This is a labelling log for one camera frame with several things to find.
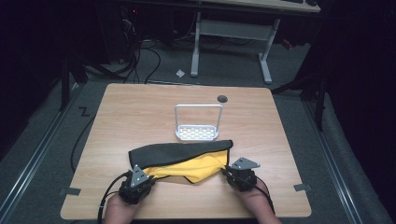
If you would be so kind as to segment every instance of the gray carpet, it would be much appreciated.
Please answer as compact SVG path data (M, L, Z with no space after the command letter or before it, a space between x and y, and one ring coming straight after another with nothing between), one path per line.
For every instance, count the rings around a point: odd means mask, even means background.
M145 43L148 47L153 42ZM273 84L266 85L256 53L245 53L244 49L256 49L251 45L237 46L240 50L230 51L235 46L216 43L204 45L201 51L200 75L190 77L191 46L174 46L168 48L158 44L153 50L161 56L161 63L156 72L150 77L150 83L176 82L185 84L199 84L211 86L242 86L277 88L294 79L298 68L307 53L309 46L296 47L286 50L282 46L274 45L268 57L268 64L273 76ZM153 71L159 59L152 51L142 49L137 74L140 83ZM113 64L111 69L118 69L122 65ZM186 72L184 77L177 77L178 69ZM73 220L63 220L60 211L64 196L60 195L61 188L67 188L73 178L70 158L73 148L74 166L77 165L80 153L88 137L90 125L83 132L95 115L106 85L114 80L90 76L90 81L76 96L73 104L65 114L58 131L53 135L48 145L48 152L36 170L28 188L9 217L8 223L72 223ZM134 73L128 83L137 82ZM49 95L46 102L37 109L31 117L26 130L19 141L0 162L0 199L2 202L12 190L23 168L34 154L35 149L43 138L51 122L58 114L61 99L60 84ZM304 109L297 91L286 91L275 95L276 106L290 142L293 156L296 160L301 178L312 189L307 192L312 207L312 215L305 218L281 218L283 223L349 223L347 213L334 186L328 166L323 156L321 144L316 134L316 128ZM332 111L331 100L326 99L326 110L323 117L324 134L332 149L339 169L343 174L351 195L359 208L362 223L392 223L386 210L376 198L370 181L364 175L356 161L350 147L342 133L336 116ZM76 144L79 135L82 137ZM78 223L94 223L94 220L79 221ZM195 223L192 220L157 221L155 223ZM200 223L230 223L231 220L205 220Z

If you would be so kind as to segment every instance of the hand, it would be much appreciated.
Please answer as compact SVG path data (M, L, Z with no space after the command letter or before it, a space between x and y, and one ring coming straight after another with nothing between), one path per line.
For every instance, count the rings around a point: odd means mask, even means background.
M118 193L114 194L107 201L105 224L130 224L142 202L138 204L128 204Z
M256 187L263 190L267 195L269 194L268 188L265 184L258 178ZM252 189L250 191L239 191L238 189L233 189L241 200L242 204L246 209L253 214L260 224L264 223L281 223L279 219L275 216L271 209L271 206L266 199L266 197L257 189Z

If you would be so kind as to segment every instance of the table top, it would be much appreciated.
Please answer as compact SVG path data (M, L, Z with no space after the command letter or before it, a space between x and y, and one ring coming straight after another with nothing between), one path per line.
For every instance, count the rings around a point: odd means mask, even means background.
M175 105L220 104L217 140L233 140L230 163L245 157L261 165L263 179L279 217L308 217L311 208L271 92L265 88L110 84L92 125L71 188L61 211L65 219L95 219L110 183L131 169L128 151L159 143L180 142L175 130ZM121 180L114 186L118 190ZM238 218L251 214L238 202L221 174L197 184L183 177L157 181L136 219Z
M272 9L281 9L298 12L320 12L320 7L309 6L305 1L303 3L293 3L281 0L201 0L202 2L232 4L246 7L265 7Z

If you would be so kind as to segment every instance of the fabric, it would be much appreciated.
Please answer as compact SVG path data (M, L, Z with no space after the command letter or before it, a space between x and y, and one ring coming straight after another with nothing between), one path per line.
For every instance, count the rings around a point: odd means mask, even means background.
M132 167L138 165L154 178L184 176L197 183L228 165L232 146L232 140L155 144L131 150L129 157Z

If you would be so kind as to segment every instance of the yellow cloth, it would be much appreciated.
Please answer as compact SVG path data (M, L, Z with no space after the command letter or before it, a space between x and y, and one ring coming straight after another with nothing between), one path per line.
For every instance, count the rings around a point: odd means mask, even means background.
M169 175L185 176L190 182L197 183L217 173L224 168L228 162L228 150L209 152L193 158L168 166L149 167L144 169L147 175L154 178L163 178Z

